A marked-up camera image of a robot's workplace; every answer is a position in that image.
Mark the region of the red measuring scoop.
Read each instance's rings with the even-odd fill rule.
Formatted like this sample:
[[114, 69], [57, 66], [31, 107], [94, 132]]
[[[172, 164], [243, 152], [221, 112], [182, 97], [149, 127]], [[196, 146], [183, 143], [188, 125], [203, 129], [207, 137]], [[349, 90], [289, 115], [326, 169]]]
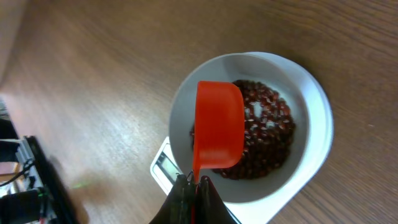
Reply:
[[237, 86], [200, 81], [195, 104], [194, 183], [202, 169], [224, 169], [238, 163], [243, 152], [244, 106]]

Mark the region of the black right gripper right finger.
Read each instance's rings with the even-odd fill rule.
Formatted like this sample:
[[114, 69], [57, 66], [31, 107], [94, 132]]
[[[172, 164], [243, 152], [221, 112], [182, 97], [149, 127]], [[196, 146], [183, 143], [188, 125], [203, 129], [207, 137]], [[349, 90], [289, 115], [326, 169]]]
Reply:
[[236, 224], [208, 176], [202, 176], [195, 194], [195, 224]]

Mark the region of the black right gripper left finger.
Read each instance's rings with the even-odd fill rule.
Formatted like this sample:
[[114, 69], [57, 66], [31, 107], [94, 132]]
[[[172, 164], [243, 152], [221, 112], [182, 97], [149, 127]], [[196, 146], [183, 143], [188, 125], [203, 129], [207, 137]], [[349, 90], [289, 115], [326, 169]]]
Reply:
[[164, 204], [149, 224], [192, 224], [195, 191], [194, 182], [179, 174]]

